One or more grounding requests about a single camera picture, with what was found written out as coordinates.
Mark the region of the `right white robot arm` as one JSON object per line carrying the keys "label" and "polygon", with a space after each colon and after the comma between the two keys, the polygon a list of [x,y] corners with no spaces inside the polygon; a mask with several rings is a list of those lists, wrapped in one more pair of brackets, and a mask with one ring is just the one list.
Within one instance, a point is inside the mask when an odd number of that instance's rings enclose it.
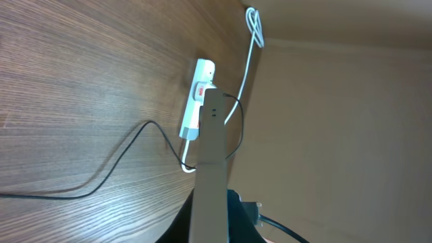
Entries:
{"label": "right white robot arm", "polygon": [[269,224],[287,235],[291,236],[293,239],[297,240],[299,243],[309,243],[308,240],[304,239],[302,236],[291,230],[290,228],[284,226],[283,224],[268,218],[267,216],[264,216],[260,214],[260,207],[262,206],[259,202],[241,202],[244,210],[246,211],[246,214],[248,215],[249,220],[251,220],[252,224],[254,226],[258,226],[260,223],[266,223]]}

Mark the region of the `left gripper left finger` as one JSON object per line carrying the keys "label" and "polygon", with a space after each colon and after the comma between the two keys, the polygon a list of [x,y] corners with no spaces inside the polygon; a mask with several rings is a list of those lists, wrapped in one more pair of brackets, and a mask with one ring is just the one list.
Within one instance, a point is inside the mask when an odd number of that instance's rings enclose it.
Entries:
{"label": "left gripper left finger", "polygon": [[188,243],[194,191],[188,195],[174,220],[156,243]]}

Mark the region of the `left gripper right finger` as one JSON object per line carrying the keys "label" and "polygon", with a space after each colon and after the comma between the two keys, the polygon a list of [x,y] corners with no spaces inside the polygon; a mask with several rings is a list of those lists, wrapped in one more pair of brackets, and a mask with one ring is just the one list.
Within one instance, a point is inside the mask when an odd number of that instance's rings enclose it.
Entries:
{"label": "left gripper right finger", "polygon": [[266,243],[247,215],[240,196],[234,190],[227,191],[229,243]]}

